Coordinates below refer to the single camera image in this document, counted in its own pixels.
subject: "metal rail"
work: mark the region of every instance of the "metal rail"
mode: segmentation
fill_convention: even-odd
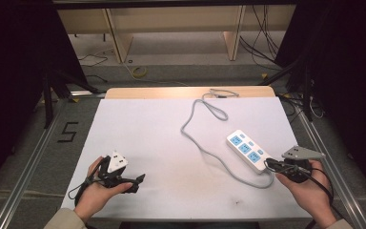
[[[323,0],[19,0],[19,7],[56,10],[322,4]]]
[[[299,108],[296,107],[295,109],[297,112],[301,112]],[[354,227],[356,229],[366,229],[366,216],[364,215],[364,212],[362,211],[352,190],[349,188],[345,179],[343,178],[343,175],[337,169],[336,164],[331,157],[331,153],[323,143],[314,123],[310,122],[302,112],[300,113],[299,117],[308,136],[314,144],[315,150],[326,155],[326,157],[321,160],[322,164],[326,170],[326,173],[330,177],[341,201],[343,202],[344,207],[354,224]]]
[[[61,115],[62,110],[66,105],[66,99],[60,99],[55,107],[56,114],[52,120],[51,125],[44,130],[36,147],[33,150],[33,153],[30,156],[30,159],[22,172],[22,175],[18,179],[16,185],[11,191],[8,199],[6,200],[4,206],[0,211],[0,229],[8,228],[9,223],[16,211],[17,206],[22,199],[22,196],[28,187],[31,177],[34,174],[34,171],[40,161],[41,155],[43,155],[47,144],[50,141],[50,137],[52,135],[53,130],[56,127],[59,116]]]

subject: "white cable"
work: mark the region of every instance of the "white cable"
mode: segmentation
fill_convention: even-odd
[[[228,93],[232,93],[233,95],[231,96],[239,96],[239,94],[236,94],[236,93],[233,93],[233,92],[230,92],[230,91],[224,91],[224,90],[218,90],[218,91],[221,91],[221,92],[228,92]],[[215,94],[215,91],[211,91],[210,93],[208,94],[212,94],[212,95],[217,95]],[[255,188],[259,188],[259,189],[266,189],[268,187],[270,187],[272,184],[273,184],[273,181],[275,180],[275,177],[274,175],[270,172],[270,171],[266,171],[265,173],[267,173],[269,175],[269,182],[265,185],[259,185],[259,184],[255,184],[255,183],[252,183],[250,181],[247,181],[241,177],[238,177],[237,175],[235,175],[232,170],[228,167],[228,165],[217,155],[214,155],[208,151],[206,151],[191,135],[189,135],[188,133],[185,132],[185,128],[186,126],[190,123],[190,121],[192,120],[193,118],[193,115],[194,115],[194,108],[195,108],[195,104],[197,103],[202,103],[204,104],[208,110],[213,114],[214,117],[216,117],[217,119],[221,120],[221,121],[227,121],[228,120],[228,114],[225,113],[223,110],[213,106],[212,104],[210,104],[209,102],[205,101],[204,100],[204,96],[206,94],[203,94],[202,98],[201,99],[196,99],[194,102],[193,102],[193,105],[192,105],[192,112],[190,114],[190,117],[189,119],[183,124],[183,126],[180,128],[180,132],[186,136],[188,139],[190,139],[196,146],[197,148],[200,150],[200,152],[202,153],[205,153],[209,156],[212,156],[214,158],[216,158],[219,162],[221,162],[221,164],[225,167],[225,169],[228,171],[228,173],[234,178],[236,179],[237,181],[241,182],[241,183],[244,183],[246,185],[249,185],[249,186],[252,186],[252,187],[255,187]]]
[[[323,109],[322,109],[322,114],[321,115],[317,115],[315,112],[314,112],[314,109],[312,108],[312,100],[313,100],[314,98],[311,96],[311,99],[310,99],[310,108],[311,108],[311,112],[312,112],[312,114],[314,114],[314,116],[315,117],[317,117],[317,118],[322,118],[324,115],[325,115],[325,112],[323,111]]]
[[[215,97],[239,97],[238,93],[222,89],[210,89],[210,92],[207,94],[210,94]]]
[[[94,55],[98,55],[100,54],[101,52],[106,52],[106,51],[110,51],[110,50],[113,50],[114,48],[109,48],[109,49],[105,49],[105,50],[102,50],[102,51],[99,51],[99,52],[96,52]]]

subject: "white tabletop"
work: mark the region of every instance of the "white tabletop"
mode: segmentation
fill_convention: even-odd
[[[186,128],[205,149],[219,155],[239,177],[266,183],[226,144],[241,129],[276,159],[296,145],[276,97],[207,99],[224,110],[220,121],[197,105]],[[310,218],[278,181],[256,189],[229,176],[216,159],[202,154],[180,133],[193,99],[105,99],[100,102],[68,191],[84,181],[89,165],[113,150],[129,165],[125,178],[146,174],[136,194],[112,198],[97,218],[120,220],[261,220]],[[73,208],[66,196],[62,207]]]

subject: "person's right hand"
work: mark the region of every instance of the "person's right hand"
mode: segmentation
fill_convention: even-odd
[[[310,163],[313,168],[323,171],[319,161],[310,160]],[[290,190],[298,205],[311,214],[321,228],[327,228],[336,222],[336,218],[332,213],[329,197],[313,181],[308,179],[302,183],[295,183],[282,174],[276,174],[275,176]],[[312,177],[330,190],[329,180],[320,171],[312,170]]]

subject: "power strip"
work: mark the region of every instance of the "power strip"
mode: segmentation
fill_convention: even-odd
[[[118,154],[116,151],[113,151],[112,158],[110,160],[109,167],[108,167],[108,173],[110,174],[114,171],[124,168],[128,164],[129,164],[129,162],[127,161],[127,159],[125,157]]]
[[[270,155],[241,130],[228,135],[227,144],[258,174],[266,169],[264,161]]]

